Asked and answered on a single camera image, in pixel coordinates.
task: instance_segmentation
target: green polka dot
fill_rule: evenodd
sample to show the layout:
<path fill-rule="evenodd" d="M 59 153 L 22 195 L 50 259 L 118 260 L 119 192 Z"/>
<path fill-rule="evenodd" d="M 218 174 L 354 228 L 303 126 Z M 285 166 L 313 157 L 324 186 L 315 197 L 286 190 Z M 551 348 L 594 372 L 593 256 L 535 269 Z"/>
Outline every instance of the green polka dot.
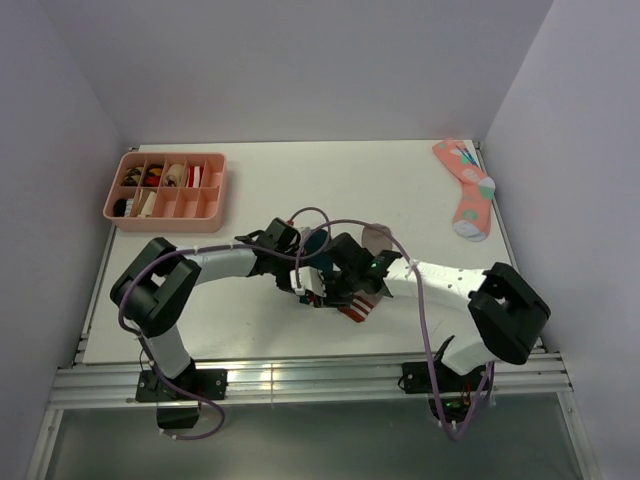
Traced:
<path fill-rule="evenodd" d="M 466 220 L 477 220 L 478 214 L 473 210 L 465 210 L 462 212 L 462 218 Z"/>
<path fill-rule="evenodd" d="M 494 188 L 483 187 L 482 185 L 478 185 L 478 190 L 480 190 L 480 195 L 482 195 L 484 198 L 488 198 L 489 200 L 493 198 L 493 195 L 496 192 Z"/>

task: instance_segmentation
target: robotic arm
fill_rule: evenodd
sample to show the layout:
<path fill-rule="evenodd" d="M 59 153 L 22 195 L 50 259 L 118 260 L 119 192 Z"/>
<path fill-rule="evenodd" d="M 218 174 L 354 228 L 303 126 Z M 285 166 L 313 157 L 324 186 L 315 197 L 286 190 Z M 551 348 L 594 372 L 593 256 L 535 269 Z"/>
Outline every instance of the robotic arm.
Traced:
<path fill-rule="evenodd" d="M 294 227 L 274 219 L 265 231 L 236 240 L 231 249 L 177 255 L 159 263 L 131 290 L 124 305 L 125 317 L 139 327 L 157 367 L 174 385 L 190 392 L 201 385 L 177 321 L 194 287 L 221 278 L 271 274 L 279 289 L 304 298 L 313 307 L 336 308 L 350 305 L 359 291 L 416 297 L 417 280 L 411 271 L 416 266 L 429 301 L 470 313 L 464 331 L 440 347 L 438 379 L 440 373 L 464 376 L 496 358 L 524 364 L 550 315 L 548 306 L 522 277 L 502 263 L 490 270 L 419 261 L 409 265 L 398 252 L 385 250 L 374 257 L 342 233 L 327 239 L 319 254 L 325 257 L 324 267 L 317 261 L 302 262 L 296 275 L 291 255 L 302 238 Z M 114 284 L 112 301 L 120 306 L 134 278 L 176 249 L 164 238 L 149 242 Z M 153 274 L 164 281 L 155 282 Z"/>

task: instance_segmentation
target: red and white striped sock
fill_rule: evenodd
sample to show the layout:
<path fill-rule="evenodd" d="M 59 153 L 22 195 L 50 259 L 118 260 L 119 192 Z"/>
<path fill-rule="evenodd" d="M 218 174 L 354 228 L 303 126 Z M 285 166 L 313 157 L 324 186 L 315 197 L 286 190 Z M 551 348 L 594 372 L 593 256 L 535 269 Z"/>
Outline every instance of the red and white striped sock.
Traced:
<path fill-rule="evenodd" d="M 391 230 L 384 225 L 376 225 L 381 227 L 384 231 L 391 234 Z M 391 240 L 385 237 L 382 233 L 372 228 L 365 227 L 362 230 L 362 246 L 371 252 L 372 255 L 378 255 L 382 250 L 391 250 L 393 245 Z M 364 322 L 376 305 L 382 300 L 382 295 L 369 295 L 365 292 L 357 292 L 351 305 L 346 307 L 339 307 L 338 311 L 344 313 L 354 322 Z"/>

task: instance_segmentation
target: rolled sock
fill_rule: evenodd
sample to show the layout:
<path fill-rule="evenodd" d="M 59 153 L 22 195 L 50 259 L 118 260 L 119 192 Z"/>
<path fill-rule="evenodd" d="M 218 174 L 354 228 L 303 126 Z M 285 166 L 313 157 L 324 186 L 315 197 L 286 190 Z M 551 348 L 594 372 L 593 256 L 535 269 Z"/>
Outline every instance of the rolled sock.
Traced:
<path fill-rule="evenodd" d="M 384 225 L 376 225 L 384 230 L 387 234 L 391 235 L 389 227 Z M 382 250 L 391 250 L 393 244 L 391 240 L 382 233 L 369 227 L 365 227 L 362 230 L 362 246 L 365 247 L 372 255 L 378 255 Z M 363 291 L 356 292 L 353 297 L 351 305 L 348 307 L 339 307 L 338 310 L 348 316 L 354 322 L 364 322 L 371 311 L 380 303 L 382 295 L 369 295 Z"/>
<path fill-rule="evenodd" d="M 464 143 L 444 140 L 433 147 L 442 164 L 460 181 L 462 198 L 453 217 L 453 229 L 471 240 L 482 241 L 491 231 L 491 200 L 495 182 L 463 152 Z"/>

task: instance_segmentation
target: white table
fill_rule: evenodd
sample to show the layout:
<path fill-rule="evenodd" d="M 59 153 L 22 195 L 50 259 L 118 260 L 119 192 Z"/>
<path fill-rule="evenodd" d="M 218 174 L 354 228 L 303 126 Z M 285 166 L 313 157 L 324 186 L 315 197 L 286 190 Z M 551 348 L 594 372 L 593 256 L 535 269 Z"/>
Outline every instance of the white table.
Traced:
<path fill-rule="evenodd" d="M 221 152 L 230 181 L 223 228 L 211 235 L 166 235 L 199 246 L 227 242 L 288 218 L 304 206 L 332 219 L 388 225 L 413 258 L 461 268 L 509 262 L 495 213 L 489 238 L 458 236 L 451 219 L 460 200 L 458 180 L 438 161 L 434 141 L 295 142 L 143 146 L 144 152 Z M 469 151 L 473 144 L 466 141 Z M 322 221 L 304 214 L 296 224 Z M 360 227 L 336 228 L 360 238 Z M 90 319 L 87 364 L 136 362 L 140 346 L 119 329 L 109 300 L 115 280 L 153 237 L 162 233 L 116 230 Z M 443 340 L 443 321 L 465 321 L 428 303 L 432 345 Z M 225 279 L 197 287 L 179 322 L 185 346 L 199 360 L 282 359 L 422 352 L 416 301 L 384 299 L 364 323 L 333 309 L 313 309 L 279 291 L 273 277 Z"/>

